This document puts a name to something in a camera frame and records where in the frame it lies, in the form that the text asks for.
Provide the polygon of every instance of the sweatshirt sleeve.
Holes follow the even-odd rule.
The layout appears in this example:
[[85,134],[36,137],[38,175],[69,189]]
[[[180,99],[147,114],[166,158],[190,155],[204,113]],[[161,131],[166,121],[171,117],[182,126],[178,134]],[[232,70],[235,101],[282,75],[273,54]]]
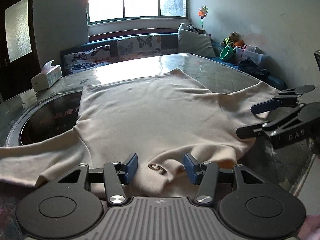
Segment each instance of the sweatshirt sleeve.
[[251,113],[251,106],[270,100],[278,94],[279,90],[269,86],[263,81],[258,84],[233,92],[231,94],[219,94],[219,104],[223,113],[235,128],[250,125],[265,120],[269,112],[258,115]]
[[0,147],[0,182],[39,187],[82,162],[91,165],[90,153],[72,129],[43,142]]

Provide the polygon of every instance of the black round tray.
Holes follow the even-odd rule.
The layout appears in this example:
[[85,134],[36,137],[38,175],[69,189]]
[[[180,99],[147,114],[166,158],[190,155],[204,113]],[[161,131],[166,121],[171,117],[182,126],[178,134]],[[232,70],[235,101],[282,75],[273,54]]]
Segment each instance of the black round tray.
[[41,142],[72,129],[78,119],[81,94],[58,94],[28,109],[11,129],[6,146]]

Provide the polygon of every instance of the butterfly cushion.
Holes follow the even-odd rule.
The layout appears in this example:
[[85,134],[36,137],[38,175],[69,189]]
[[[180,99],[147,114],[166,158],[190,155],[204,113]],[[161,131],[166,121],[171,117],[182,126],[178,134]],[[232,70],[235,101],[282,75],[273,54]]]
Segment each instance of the butterfly cushion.
[[100,46],[95,49],[65,55],[65,74],[70,75],[84,70],[110,64],[110,46]]
[[117,40],[120,61],[161,56],[161,36],[144,35]]

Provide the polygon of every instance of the white wall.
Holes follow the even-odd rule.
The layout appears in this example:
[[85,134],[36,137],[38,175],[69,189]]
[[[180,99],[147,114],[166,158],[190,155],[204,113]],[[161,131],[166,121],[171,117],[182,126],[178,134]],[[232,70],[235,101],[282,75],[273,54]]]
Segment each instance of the white wall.
[[86,0],[33,0],[40,65],[60,63],[60,51],[89,42]]
[[320,84],[314,51],[320,49],[320,0],[189,0],[190,16],[201,27],[198,11],[208,7],[204,29],[216,42],[232,31],[275,60],[271,73],[289,87]]

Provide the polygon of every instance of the silver screw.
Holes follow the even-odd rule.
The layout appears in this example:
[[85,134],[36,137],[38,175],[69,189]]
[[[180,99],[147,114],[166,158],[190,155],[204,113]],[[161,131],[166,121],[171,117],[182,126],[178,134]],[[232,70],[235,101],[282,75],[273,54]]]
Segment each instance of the silver screw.
[[202,195],[196,198],[196,201],[199,203],[209,203],[212,201],[212,198],[207,195]]
[[110,201],[115,204],[120,204],[125,201],[125,198],[124,196],[121,196],[121,195],[114,195],[110,197]]

